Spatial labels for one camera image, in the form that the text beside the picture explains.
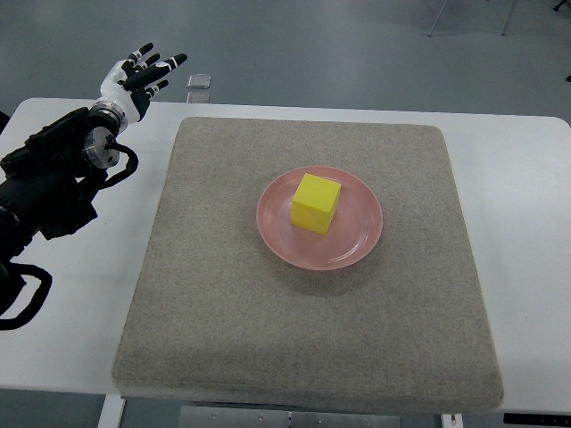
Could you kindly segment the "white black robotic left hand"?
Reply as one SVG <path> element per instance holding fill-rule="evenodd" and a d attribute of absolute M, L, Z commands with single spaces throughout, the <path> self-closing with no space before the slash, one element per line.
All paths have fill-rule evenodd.
<path fill-rule="evenodd" d="M 148 43 L 116 62 L 103 79 L 101 96 L 90 109 L 116 136 L 142 120 L 151 99 L 169 84 L 167 76 L 187 60 L 185 53 L 161 59 L 152 50 L 153 43 Z"/>

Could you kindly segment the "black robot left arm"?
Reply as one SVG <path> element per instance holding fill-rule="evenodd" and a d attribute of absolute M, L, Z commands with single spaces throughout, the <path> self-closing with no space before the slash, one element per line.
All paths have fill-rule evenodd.
<path fill-rule="evenodd" d="M 95 196 L 137 170 L 136 154 L 117 142 L 127 124 L 110 106 L 82 107 L 2 158 L 3 264 L 36 233 L 47 240 L 72 235 L 96 218 Z"/>

